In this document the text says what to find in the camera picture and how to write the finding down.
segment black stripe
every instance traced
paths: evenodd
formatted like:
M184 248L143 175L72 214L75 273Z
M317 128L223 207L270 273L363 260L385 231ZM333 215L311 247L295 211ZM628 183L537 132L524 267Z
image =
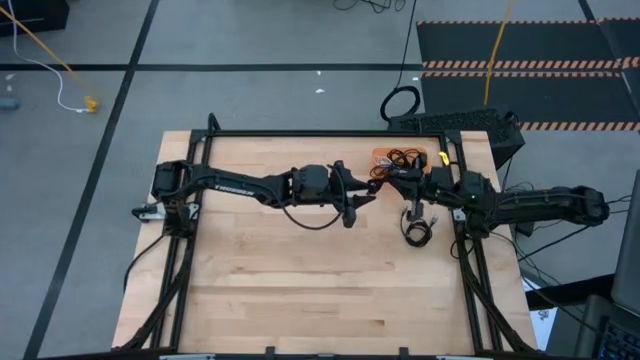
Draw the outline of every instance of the black stripe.
M578 4L580 4L580 8L582 8L582 13L587 20L595 21L596 18L593 16L593 11L591 11L591 7L587 3L587 0L578 0Z
M60 64L48 64L64 71ZM70 64L75 71L126 71L125 64ZM136 64L135 71L400 71L400 64ZM421 71L422 64L408 64L405 70ZM0 64L0 71L48 71L36 64Z
M66 69L60 64L47 64L58 71ZM127 71L127 64L73 64L69 65L74 71ZM0 64L0 71L49 71L37 64Z
M400 71L401 64L141 64L136 71ZM405 70L422 71L422 64L408 64Z
M53 315L69 266L71 265L73 253L75 252L76 245L78 244L80 232L87 217L87 212L89 211L91 200L93 199L93 194L96 190L96 185L98 184L98 179L100 178L100 173L102 172L102 167L104 166L104 161L107 157L107 152L109 151L113 134L115 133L116 126L118 125L122 107L124 106L127 94L129 93L131 81L133 80L133 75L135 73L134 68L140 60L140 54L142 54L142 48L144 47L147 35L149 34L151 22L153 21L156 9L158 8L158 2L159 0L152 0L149 4L149 8L147 9L147 14L142 23L138 40L136 41L133 53L131 54L131 59L127 65L127 71L122 79L122 83L120 84L120 90L118 91L113 108L111 109L109 121L107 122L104 133L102 134L102 139L100 140L100 145L96 152L96 157L93 161L93 165L91 166L89 178L87 179L87 183L82 191L78 209L73 217L71 228L69 229L67 239L64 243L64 247L62 248L62 254L60 255L60 259L56 265L53 278L51 279L49 289L47 290L47 295L44 298L44 302L40 308L40 313L38 314L35 326L31 332L29 343L25 349L24 359L35 359L40 353L42 341L44 340L47 328L49 327L51 316Z

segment wooden table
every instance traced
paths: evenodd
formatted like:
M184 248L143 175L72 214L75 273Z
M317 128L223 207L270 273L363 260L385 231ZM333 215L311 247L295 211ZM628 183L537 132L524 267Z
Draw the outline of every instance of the wooden table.
M189 132L165 133L158 161L183 159L188 138ZM463 133L463 146L469 170L499 188L486 134ZM367 180L376 147L423 147L430 164L442 166L436 139L243 137L215 138L210 166L263 176L341 159L356 178ZM358 210L352 229L338 221L308 231L254 199L205 192L180 352L264 353L275 346L277 353L298 354L397 354L399 347L413 355L472 354L460 268L449 255L450 214L425 204L425 218L439 221L429 244L413 248L399 230L405 206L385 185L377 201ZM291 212L311 225L335 215L330 206ZM158 237L161 225L141 226L136 253ZM497 232L510 236L506 227ZM114 345L126 342L156 304L168 244L133 269ZM535 346L513 248L497 236L484 244L495 303ZM489 347L486 315L478 309ZM172 317L170 309L165 324Z

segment black cable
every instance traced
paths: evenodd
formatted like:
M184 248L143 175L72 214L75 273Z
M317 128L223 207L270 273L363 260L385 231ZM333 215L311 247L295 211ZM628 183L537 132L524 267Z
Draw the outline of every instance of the black cable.
M160 237L155 239L151 244L149 244L149 246L144 248L144 250L142 250L140 252L140 254L136 255L136 257L133 258L133 260L131 261L131 263L127 267L127 271L125 271L125 273L124 273L124 283L123 283L123 286L122 286L122 292L125 292L127 290L127 281L129 280L129 273L133 269L133 266L138 262L138 260L140 260L140 258L142 256L144 256L144 254L149 252L149 250L153 249L153 247L156 246L160 242L160 240L162 240L165 236L166 236L166 234L164 234L164 233L162 235L160 235Z
M413 221L405 230L404 226L402 226L402 220L404 219L404 215L407 213L407 211L408 209L405 208L404 211L402 211L402 214L400 214L400 231L402 231L402 236L404 236L404 240L407 242L407 244L413 247L424 247L433 237L431 227L436 223L437 218L433 218L430 224L427 224L427 222L423 219ZM414 230L418 230L423 233L419 240L413 240L413 238L411 237L411 232Z
M467 240L468 240L468 239L464 239L464 240L462 240L463 242L465 242L465 249L467 248L467 245L466 245L466 241L467 241ZM454 259L456 259L456 260L460 260L460 257L459 257L459 256L455 256L455 255L453 255L453 247L454 247L457 243L458 243L458 241L457 241L457 240L454 240L454 241L451 243L451 247L449 248L449 255L451 255L451 257L452 257L452 258L454 258ZM469 255L471 254L471 252L473 252L473 243L471 243L471 247L469 247L469 249L467 249L467 252L466 252L466 254L465 254L465 257L466 257L466 256L469 256Z
M631 199L627 199L627 198L630 198L630 197L631 197L631 195L625 195L625 196L621 197L618 200L608 201L607 204L615 204L617 202L630 202Z
M533 256L533 255L535 255L535 254L537 254L537 253L539 253L540 251L542 251L542 250L544 250L544 249L548 248L548 247L551 247L551 246L553 246L553 245L556 245L556 244L558 244L558 243L561 243L561 242L563 242L563 241L567 240L568 238L572 237L573 235L577 235L577 234L579 234L579 233L581 233L581 232L583 232L583 231L587 230L587 229L588 229L588 228L590 228L590 227L591 227L591 226L587 225L587 226L585 226L585 227L583 227L583 228L581 228L581 229L578 229L578 230L576 230L576 231L572 232L571 234L568 234L568 235L565 235L565 236L561 237L560 239L558 239L558 240L556 240L556 241L550 242L549 244L547 244L547 245L545 245L545 246L543 246L543 247L541 247L541 248L539 248L539 249L537 249L537 250L534 250L533 252L530 252L530 253L528 253L527 255L525 255L525 256L523 256L523 257L521 257L520 259L518 259L518 261L523 261L523 260L525 260L525 259L527 259L527 258L529 258L529 257L531 257L531 256Z
M525 188L523 185L529 185L531 187L531 189L527 189ZM505 190L503 190L504 192L510 192L510 191L534 191L535 187L533 186L533 184L529 181L522 181L519 182L515 185L509 186L508 188L506 188Z
M401 170L410 170L415 168L416 161L418 161L418 157L422 156L423 162L427 163L427 154L417 150L417 149L409 149L405 151L401 151L398 149L392 149L387 153L387 159L389 159L389 164L376 165L371 171L369 171L369 175L371 177L386 177L389 174L392 174Z
M560 224L563 221L564 220L558 220L558 221L554 222L553 224L536 226L535 228L533 228L532 232L535 232L535 231L540 230L540 229L546 229L546 228L550 228L552 226L556 226L556 225Z
M498 233L493 232L493 231L492 231L491 233L492 233L493 235L498 235L498 236L500 236L501 238L503 238L503 239L507 240L507 242L509 242L509 244L511 244L511 246L513 246L513 249L515 250L516 255L520 256L520 255L524 254L524 251L522 251L522 248L520 247L520 245L518 245L517 238L516 238L516 239L514 239L514 240L511 240L511 239L509 239L508 237L506 237L506 236L504 236L504 235L502 235L502 234L498 234ZM536 272L537 272L537 274L538 274L538 279L539 279L539 280L540 280L540 281L541 281L545 286L549 287L550 285L549 285L549 283L548 283L547 281L545 281L545 280L544 280L544 278L542 277L542 275L543 275L543 274L544 274L546 277L548 277L549 279L553 280L553 282L555 282L555 285L556 285L556 286L562 285L562 283L561 283L558 279L556 279L555 277L553 277L553 276L549 275L549 273L547 273L547 272L545 272L545 271L541 270L541 269L538 267L538 265L535 263L535 261L533 261L533 259L527 259L525 262L527 263L527 265L531 266L532 268L534 268L534 269L536 270ZM529 285L529 287L531 287L531 289L533 289L534 291L535 291L535 290L537 290L537 289L535 289L534 287L532 287L531 285ZM579 313L581 313L581 314L583 314L583 315L584 315L584 311L582 311L582 310L581 310L580 308L578 308L577 306L574 306L574 309L575 309L576 311L578 311Z
M340 175L340 172L336 171L336 175L338 176L338 181L340 181L340 186L342 187L342 204L344 206L344 204L347 203L347 189L344 185L344 180L342 179L342 175ZM214 177L220 177L220 175L216 174L216 175L203 175L200 176L198 178L195 179L191 179L192 183L198 182L200 180L204 180L204 179L208 179L208 178L214 178ZM264 186L260 183L257 182L252 182L249 180L244 180L247 184L251 184L253 186L257 186L259 188L265 189L268 192L271 193L271 195L273 196L273 198L276 200L278 206L282 209L282 211L284 212L284 214L287 216L287 218L289 218L289 220L291 220L291 222L293 222L294 224L300 226L303 229L307 229L307 230L322 230L322 229L326 229L329 226L333 225L336 221L338 221L338 219L340 219L340 216L342 215L341 212L338 212L338 214L336 215L335 218L333 218L331 221L329 221L328 223L321 225L321 226L309 226L309 225L305 225L303 223L301 223L300 221L296 220L291 213L289 213L289 211L287 211L284 203L282 202L282 200L278 197L278 194L276 194L276 192L271 189L268 186ZM170 196L175 196L178 195L180 193L182 189L178 189L176 191L174 191L173 193L169 194Z
M384 0L384 2L382 4L377 3L373 0L353 0L351 2L351 4L345 6L345 7L340 7L338 6L338 3L340 3L340 0L333 0L333 7L336 10L340 10L340 11L347 11L347 10L351 10L353 9L356 5L358 5L359 2L361 3L365 3L365 4L369 4L371 6L371 8L373 9L373 12L375 12L376 14L380 14L382 12L384 12L385 10L388 10L391 8L391 0ZM395 11L400 12L402 11L402 9L404 9L404 5L405 5L406 1L405 0L395 0L394 4L393 4L393 8L395 9Z
M556 303L555 301L549 299L548 296L546 296L545 294L542 293L542 291L536 289L533 284L531 284L529 282L529 280L527 280L524 276L522 277L522 280L527 283L527 285L529 285L529 287L536 293L538 294L538 296L540 296L541 298L543 298L546 302L548 302L549 304L553 305L553 307L558 308L558 310L561 310L562 312L564 312L565 314L569 315L573 320L577 321L580 325L583 325L584 327L586 327L587 329L593 331L594 334L604 337L604 334L594 328L593 326L587 324L586 322L582 321L582 319L578 318L577 316L573 315L569 310L565 309L563 306L560 306L560 304Z
M411 8L411 17L409 18L409 30L407 30L407 38L406 38L406 41L405 41L405 44L404 44L404 52L402 54L402 63L400 65L400 75L398 76L398 82L396 83L396 86L393 88L393 90L391 90L389 95L387 95L387 97L384 98L384 100L382 101L382 104L380 105L380 116L386 122L390 121L389 116L387 115L387 104L389 103L389 101L394 96L396 96L396 94L408 91L408 92L412 93L413 97L414 97L413 106L411 106L409 111L404 113L402 116L415 114L416 111L418 111L418 108L420 107L420 92L418 91L418 89L415 86L410 86L409 85L409 86L399 87L400 86L400 81L402 80L402 73L404 71L404 64L405 64L405 61L407 59L407 49L409 47L409 39L411 38L411 28L413 27L413 15L416 12L416 3L417 2L418 2L418 0L413 0L413 7Z
M627 210L619 210L619 211L612 211L609 214L621 214L621 213L625 213L625 212L628 212L628 211L629 211L629 209L627 209ZM526 258L528 258L528 257L530 257L532 255L537 254L538 252L540 252L540 251L542 251L542 250L544 250L544 249L546 249L548 247L551 247L551 246L553 246L555 244L558 244L558 243L560 243L560 242L562 242L564 240L567 240L568 238L572 237L573 235L579 234L579 233L587 230L590 227L592 227L592 226L587 225L587 226L585 226L585 227L583 227L581 229L578 229L578 230L572 232L571 234L568 234L568 235L565 235L565 236L561 237L560 239L558 239L556 241L550 242L549 244L547 244L547 245L545 245L545 246L543 246L543 247L541 247L541 248L539 248L537 250L534 250L533 252L530 252L530 253L526 254L524 257L521 257L520 259L518 259L518 261L522 261L522 260L524 260L524 259L526 259Z
M502 179L502 191L506 191L507 188L507 178L509 177L509 170L511 170L511 163L513 162L513 156L509 158L509 165L507 165L507 171L504 173L504 178Z

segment hazard tape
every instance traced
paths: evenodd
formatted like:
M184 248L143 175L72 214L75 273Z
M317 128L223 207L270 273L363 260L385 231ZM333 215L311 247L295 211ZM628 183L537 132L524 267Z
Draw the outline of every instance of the hazard tape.
M640 131L640 122L523 122L524 131Z
M486 77L486 71L425 71L423 78L427 77ZM592 72L550 72L550 71L497 71L492 73L493 77L511 78L612 78L620 77L620 73L611 71Z
M431 60L422 63L425 69L486 69L482 60ZM507 70L615 70L640 67L640 57L616 60L497 60L494 69Z
M640 21L638 17L604 17L597 20L511 20L507 24L595 24L605 21ZM419 20L417 26L427 24L458 25L458 24L501 24L502 20Z
M458 24L501 24L502 20L420 20L418 26L427 24L458 25ZM507 24L595 24L595 20L511 20Z
M605 21L638 21L640 20L640 18L637 17L610 17L610 18L599 18L598 22L605 22Z

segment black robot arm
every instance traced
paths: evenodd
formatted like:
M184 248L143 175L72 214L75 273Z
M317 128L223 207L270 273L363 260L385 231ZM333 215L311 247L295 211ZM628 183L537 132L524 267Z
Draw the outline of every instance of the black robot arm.
M156 166L151 195L164 206L165 231L172 236L188 236L194 230L194 214L187 198L199 190L252 197L265 206L278 209L332 205L342 214L344 226L350 228L356 221L356 209L375 197L348 196L349 191L368 189L367 183L356 180L342 161L328 167L330 173L322 165L306 165L258 178L184 161L165 162ZM133 214L140 217L146 209L148 206L134 209Z
M586 186L496 192L490 180L479 173L467 171L455 184L449 174L447 168L433 167L429 174L411 169L372 181L388 182L405 200L411 200L413 218L422 217L420 200L461 209L470 237L486 238L503 224L558 219L596 226L609 217L603 194Z

